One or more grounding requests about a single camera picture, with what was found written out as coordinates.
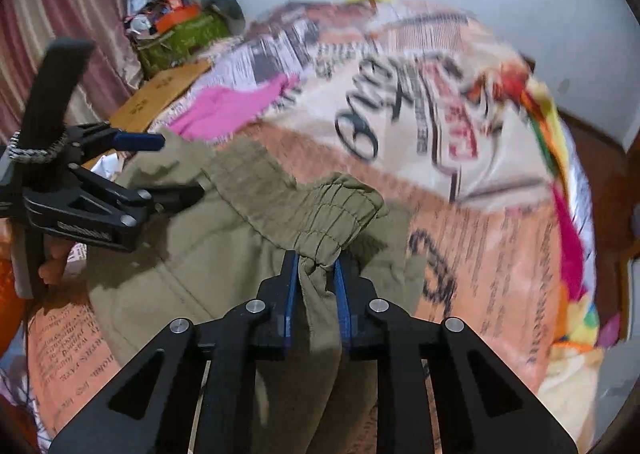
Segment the person left hand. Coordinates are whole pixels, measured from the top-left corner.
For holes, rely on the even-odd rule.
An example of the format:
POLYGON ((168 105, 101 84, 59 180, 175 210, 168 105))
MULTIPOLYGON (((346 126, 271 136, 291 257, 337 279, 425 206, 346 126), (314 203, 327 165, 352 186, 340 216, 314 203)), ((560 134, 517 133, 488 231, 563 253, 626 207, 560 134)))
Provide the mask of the person left hand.
POLYGON ((40 266, 38 274, 46 285, 55 285, 62 281, 68 256, 75 244, 62 238, 52 238, 49 243, 47 260, 40 266))

